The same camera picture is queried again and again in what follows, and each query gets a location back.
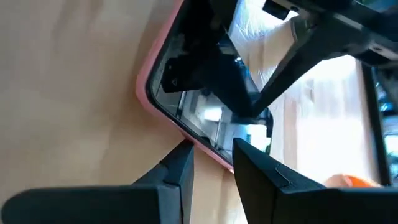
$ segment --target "phone screen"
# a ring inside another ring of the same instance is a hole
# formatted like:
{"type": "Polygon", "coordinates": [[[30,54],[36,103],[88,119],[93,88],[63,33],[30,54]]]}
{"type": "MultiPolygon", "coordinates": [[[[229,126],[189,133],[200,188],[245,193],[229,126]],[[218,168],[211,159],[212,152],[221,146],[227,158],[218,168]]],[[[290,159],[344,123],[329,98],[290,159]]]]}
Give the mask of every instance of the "phone screen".
{"type": "Polygon", "coordinates": [[[238,116],[206,87],[205,82],[221,77],[218,84],[227,88],[228,74],[238,71],[249,96],[255,98],[259,94],[250,71],[210,4],[190,2],[183,4],[186,8],[180,10],[150,75],[147,86],[155,103],[229,162],[234,138],[269,153],[273,126],[270,111],[265,109],[257,118],[238,116]],[[203,43],[208,39],[213,43],[203,43]],[[211,45],[213,51],[193,50],[200,49],[200,45],[211,45]],[[204,58],[210,57],[211,62],[207,60],[205,64],[204,58]]]}

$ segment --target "bright window light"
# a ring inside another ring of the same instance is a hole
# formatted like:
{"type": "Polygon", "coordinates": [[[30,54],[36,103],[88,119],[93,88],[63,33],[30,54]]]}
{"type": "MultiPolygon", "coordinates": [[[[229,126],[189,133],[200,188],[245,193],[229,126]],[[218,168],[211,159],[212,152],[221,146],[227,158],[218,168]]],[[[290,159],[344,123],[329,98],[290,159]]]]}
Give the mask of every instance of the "bright window light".
{"type": "Polygon", "coordinates": [[[220,107],[207,108],[203,113],[204,119],[208,121],[220,121],[223,110],[220,107]]]}

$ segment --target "pink phone case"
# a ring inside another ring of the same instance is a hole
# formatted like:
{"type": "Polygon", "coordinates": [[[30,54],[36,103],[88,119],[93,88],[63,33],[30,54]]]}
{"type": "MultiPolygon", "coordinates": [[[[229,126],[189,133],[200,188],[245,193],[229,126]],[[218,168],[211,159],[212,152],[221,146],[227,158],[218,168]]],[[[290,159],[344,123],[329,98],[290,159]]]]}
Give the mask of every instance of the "pink phone case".
{"type": "Polygon", "coordinates": [[[170,15],[170,17],[166,20],[165,24],[162,26],[158,37],[156,38],[155,42],[152,44],[152,48],[150,49],[144,64],[137,76],[137,81],[136,81],[136,95],[138,97],[138,100],[141,102],[143,107],[153,114],[154,116],[162,119],[165,121],[165,123],[178,128],[181,133],[184,135],[185,138],[191,140],[192,142],[195,143],[195,145],[203,150],[206,154],[208,154],[210,157],[215,159],[217,162],[219,162],[222,166],[225,168],[229,169],[230,171],[233,171],[233,167],[230,163],[226,162],[223,158],[221,158],[219,155],[217,155],[215,152],[213,152],[211,149],[206,147],[204,144],[202,144],[199,140],[195,139],[193,136],[188,134],[186,131],[184,131],[180,126],[175,124],[172,120],[170,120],[166,115],[164,115],[161,111],[159,111],[148,99],[147,93],[146,93],[146,82],[148,80],[149,74],[152,70],[152,67],[154,66],[154,63],[156,61],[156,58],[160,52],[160,49],[162,48],[166,37],[169,33],[170,28],[172,27],[172,24],[178,14],[178,11],[180,10],[180,7],[183,3],[183,0],[175,0],[174,2],[174,9],[170,15]]]}

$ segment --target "smartphone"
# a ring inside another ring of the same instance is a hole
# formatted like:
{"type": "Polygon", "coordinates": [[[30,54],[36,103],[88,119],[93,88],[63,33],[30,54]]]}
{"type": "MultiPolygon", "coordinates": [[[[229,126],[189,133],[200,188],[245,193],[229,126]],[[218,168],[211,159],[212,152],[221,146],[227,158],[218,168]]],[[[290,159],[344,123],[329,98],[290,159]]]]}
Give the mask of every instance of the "smartphone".
{"type": "Polygon", "coordinates": [[[256,118],[233,113],[231,105],[244,107],[233,104],[238,90],[234,96],[215,94],[230,87],[233,72],[250,98],[259,94],[228,35],[236,3],[224,4],[230,13],[217,14],[215,9],[223,5],[219,1],[176,1],[136,83],[136,95],[148,112],[177,127],[230,170],[233,139],[269,154],[274,123],[267,108],[256,118]]]}

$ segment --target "orange object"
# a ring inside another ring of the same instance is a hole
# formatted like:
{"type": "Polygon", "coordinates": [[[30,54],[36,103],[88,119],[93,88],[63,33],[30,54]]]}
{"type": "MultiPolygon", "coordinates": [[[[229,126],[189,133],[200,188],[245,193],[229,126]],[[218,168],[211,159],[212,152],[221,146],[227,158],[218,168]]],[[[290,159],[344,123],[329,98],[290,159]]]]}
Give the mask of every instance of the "orange object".
{"type": "Polygon", "coordinates": [[[327,187],[380,187],[370,180],[364,180],[353,175],[336,174],[330,177],[325,185],[327,187]]]}

